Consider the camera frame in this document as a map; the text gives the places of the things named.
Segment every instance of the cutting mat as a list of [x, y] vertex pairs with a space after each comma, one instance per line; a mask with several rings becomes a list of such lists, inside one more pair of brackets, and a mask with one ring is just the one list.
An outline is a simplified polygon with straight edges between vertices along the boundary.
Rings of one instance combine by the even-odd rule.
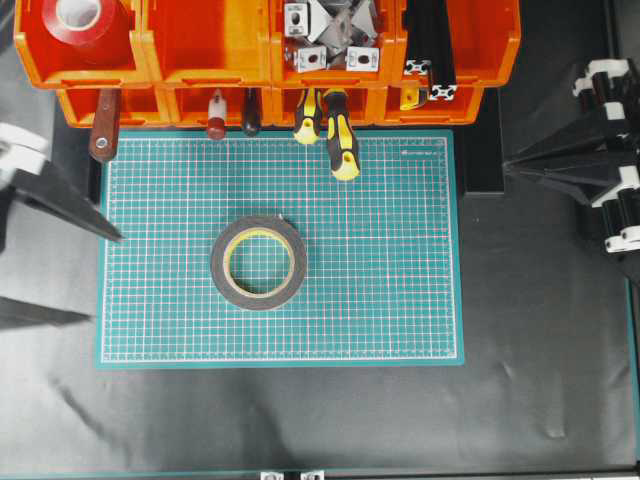
[[[463, 363], [452, 134], [358, 138], [363, 173], [343, 183], [324, 142], [290, 132], [123, 132], [102, 208], [127, 240], [102, 244], [98, 366]], [[282, 215], [307, 247], [275, 311], [241, 310], [211, 279], [215, 239], [246, 215]]]

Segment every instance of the screwdriver handle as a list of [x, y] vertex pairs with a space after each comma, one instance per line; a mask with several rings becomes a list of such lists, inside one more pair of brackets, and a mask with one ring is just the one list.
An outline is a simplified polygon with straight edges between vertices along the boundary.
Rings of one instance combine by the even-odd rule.
[[347, 110], [347, 92], [332, 88], [325, 92], [329, 108], [327, 148], [331, 157], [331, 172], [338, 180], [349, 181], [360, 175], [358, 139], [353, 133]]
[[122, 90], [117, 88], [103, 88], [98, 95], [89, 154], [100, 163], [113, 160], [118, 153], [121, 99]]
[[209, 100], [209, 114], [207, 120], [207, 136], [211, 140], [222, 140], [227, 134], [227, 101], [218, 88]]
[[262, 122], [260, 119], [260, 104], [258, 90], [247, 88], [244, 93], [244, 109], [242, 111], [242, 131], [247, 137], [255, 137], [260, 133]]
[[429, 90], [419, 87], [404, 87], [400, 90], [400, 110], [415, 110], [424, 106], [429, 100]]
[[308, 88], [302, 92], [296, 107], [296, 125], [293, 138], [302, 145], [313, 145], [320, 138], [322, 121], [320, 90]]

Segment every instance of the roll of tape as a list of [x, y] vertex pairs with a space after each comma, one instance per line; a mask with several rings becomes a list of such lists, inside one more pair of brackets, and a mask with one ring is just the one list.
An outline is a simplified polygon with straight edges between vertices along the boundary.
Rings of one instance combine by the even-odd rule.
[[[267, 236], [278, 240], [289, 254], [289, 272], [276, 289], [251, 293], [231, 276], [231, 256], [243, 241]], [[307, 252], [300, 234], [278, 217], [244, 217], [229, 225], [218, 237], [211, 255], [213, 281], [229, 302], [246, 310], [273, 310], [287, 303], [298, 291], [307, 273]]]
[[44, 0], [42, 21], [87, 63], [116, 66], [130, 56], [129, 16], [120, 0]]

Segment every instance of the orange parts bin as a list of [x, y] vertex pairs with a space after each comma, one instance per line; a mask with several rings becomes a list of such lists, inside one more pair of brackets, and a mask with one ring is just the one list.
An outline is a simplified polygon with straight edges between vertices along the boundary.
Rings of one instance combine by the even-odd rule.
[[246, 87], [260, 88], [263, 126], [292, 127], [308, 87], [345, 88], [356, 126], [473, 123], [484, 88], [507, 83], [521, 37], [518, 0], [447, 0], [456, 98], [402, 111], [401, 88], [428, 86], [427, 77], [404, 75], [408, 0], [376, 0], [378, 72], [303, 74], [285, 61], [285, 49], [295, 45], [284, 37], [285, 0], [122, 0], [129, 45], [116, 68], [89, 64], [56, 40], [42, 21], [44, 1], [16, 0], [15, 44], [32, 83], [59, 89], [69, 124], [80, 127], [91, 126], [100, 88], [123, 88], [124, 127], [204, 128], [218, 87], [229, 126], [241, 123]]
[[[522, 36], [519, 0], [447, 0], [458, 84], [506, 85]], [[427, 78], [404, 75], [408, 34], [403, 27], [407, 0], [396, 0], [393, 86], [426, 85]]]
[[[293, 127], [295, 110], [300, 102], [304, 88], [274, 88], [273, 122], [279, 127]], [[380, 101], [384, 99], [385, 89], [346, 88], [349, 118], [354, 126], [366, 126], [376, 123]], [[322, 102], [322, 124], [327, 125], [327, 106]]]
[[[218, 87], [211, 88], [175, 88], [166, 90], [171, 123], [177, 127], [205, 128], [208, 120], [209, 100]], [[229, 127], [242, 124], [242, 111], [246, 89], [238, 87], [220, 88], [227, 101], [227, 120]], [[259, 88], [261, 124], [263, 127], [273, 125], [271, 88]]]
[[[72, 127], [93, 125], [100, 89], [58, 90], [60, 106]], [[166, 127], [171, 124], [165, 92], [160, 88], [122, 89], [120, 126]]]
[[38, 88], [117, 88], [149, 84], [138, 28], [142, 0], [124, 0], [129, 36], [126, 55], [118, 65], [89, 63], [74, 47], [54, 38], [42, 20], [44, 0], [16, 0], [14, 43], [22, 64]]
[[460, 86], [453, 101], [428, 101], [414, 110], [400, 110], [400, 89], [385, 89], [378, 125], [467, 125], [478, 116], [484, 88]]
[[377, 72], [319, 70], [298, 73], [285, 61], [285, 50], [296, 42], [284, 36], [284, 0], [271, 0], [271, 66], [272, 84], [279, 88], [301, 87], [383, 87], [391, 81], [395, 48], [395, 0], [376, 0], [380, 69]]
[[268, 0], [144, 0], [142, 43], [165, 86], [271, 83]]

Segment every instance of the yellow and black screwdriver handle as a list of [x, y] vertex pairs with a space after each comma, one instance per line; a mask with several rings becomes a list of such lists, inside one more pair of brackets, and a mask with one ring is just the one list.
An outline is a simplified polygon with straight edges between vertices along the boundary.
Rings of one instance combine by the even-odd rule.
[[293, 137], [303, 145], [313, 145], [320, 138], [322, 121], [320, 90], [308, 88], [302, 92], [296, 107], [296, 125]]
[[327, 147], [331, 172], [338, 180], [349, 181], [360, 175], [358, 140], [353, 134], [347, 110], [347, 92], [332, 88], [324, 93], [329, 108]]
[[400, 90], [400, 110], [415, 110], [429, 100], [428, 88], [403, 88]]

